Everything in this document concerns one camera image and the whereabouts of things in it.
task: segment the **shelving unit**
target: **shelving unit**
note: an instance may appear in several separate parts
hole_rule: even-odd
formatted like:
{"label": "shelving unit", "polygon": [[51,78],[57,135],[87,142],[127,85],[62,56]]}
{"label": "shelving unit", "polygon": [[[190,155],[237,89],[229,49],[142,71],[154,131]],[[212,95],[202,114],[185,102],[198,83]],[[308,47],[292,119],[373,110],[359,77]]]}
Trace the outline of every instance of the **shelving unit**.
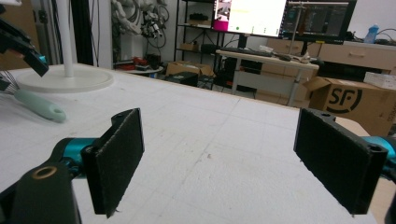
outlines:
{"label": "shelving unit", "polygon": [[[182,8],[181,2],[185,3],[184,15],[180,15],[180,9]],[[224,35],[225,33],[215,32],[211,29],[210,25],[191,25],[189,24],[189,7],[190,3],[203,3],[203,4],[211,4],[213,6],[213,0],[177,0],[177,25],[176,25],[176,34],[175,34],[175,48],[174,48],[174,61],[177,60],[177,53],[181,52],[181,60],[186,60],[188,58],[188,54],[199,54],[200,60],[199,63],[203,63],[204,57],[213,57],[213,67],[217,66],[218,55],[217,54],[208,54],[203,53],[200,50],[188,50],[181,49],[180,44],[182,43],[190,43],[193,41],[197,41],[197,43],[202,46],[203,44],[213,44],[216,46],[222,46],[224,43]],[[209,19],[212,18],[212,13],[207,15]],[[183,23],[179,22],[180,17],[184,18]],[[188,36],[188,34],[192,33],[192,30],[199,30],[200,33],[196,36]]]}

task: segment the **cardboard box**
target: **cardboard box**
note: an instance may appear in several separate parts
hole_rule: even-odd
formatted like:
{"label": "cardboard box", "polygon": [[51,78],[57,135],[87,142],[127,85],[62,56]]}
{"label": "cardboard box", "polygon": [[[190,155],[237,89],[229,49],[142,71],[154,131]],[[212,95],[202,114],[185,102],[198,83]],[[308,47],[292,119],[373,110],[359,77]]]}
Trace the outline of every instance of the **cardboard box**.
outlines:
{"label": "cardboard box", "polygon": [[366,72],[363,82],[396,91],[396,76]]}
{"label": "cardboard box", "polygon": [[178,61],[178,62],[169,63],[166,68],[167,76],[181,72],[192,72],[198,74],[198,76],[206,75],[209,77],[213,77],[215,75],[215,73],[212,70],[212,67],[207,64]]}
{"label": "cardboard box", "polygon": [[183,43],[183,44],[180,44],[180,48],[181,49],[186,49],[186,50],[198,51],[199,50],[199,45],[198,44]]}
{"label": "cardboard box", "polygon": [[370,135],[388,135],[396,115],[396,91],[325,77],[314,77],[304,85],[312,91],[310,108],[355,120]]}
{"label": "cardboard box", "polygon": [[211,25],[212,25],[212,21],[196,21],[196,20],[189,20],[189,25],[211,26]]}

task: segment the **computer monitor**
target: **computer monitor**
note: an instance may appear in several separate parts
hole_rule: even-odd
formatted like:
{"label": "computer monitor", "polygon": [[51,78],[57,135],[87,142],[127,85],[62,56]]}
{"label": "computer monitor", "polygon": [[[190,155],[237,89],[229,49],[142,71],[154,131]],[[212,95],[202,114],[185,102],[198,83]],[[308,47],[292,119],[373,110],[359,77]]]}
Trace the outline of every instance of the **computer monitor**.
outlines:
{"label": "computer monitor", "polygon": [[295,32],[295,40],[343,44],[356,2],[356,0],[316,0],[315,2],[290,0],[285,9],[282,38],[292,39]]}
{"label": "computer monitor", "polygon": [[212,29],[279,37],[287,0],[215,0]]}

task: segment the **bottle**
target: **bottle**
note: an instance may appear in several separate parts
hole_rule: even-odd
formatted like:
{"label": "bottle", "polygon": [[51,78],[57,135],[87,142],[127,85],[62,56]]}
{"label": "bottle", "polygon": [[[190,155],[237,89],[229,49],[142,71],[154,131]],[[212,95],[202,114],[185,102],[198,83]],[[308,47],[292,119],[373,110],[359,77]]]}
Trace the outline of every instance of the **bottle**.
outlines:
{"label": "bottle", "polygon": [[367,34],[366,37],[364,37],[364,43],[367,44],[374,44],[375,42],[375,38],[376,38],[376,34],[378,33],[378,25],[375,24],[372,27],[369,28],[369,33]]}

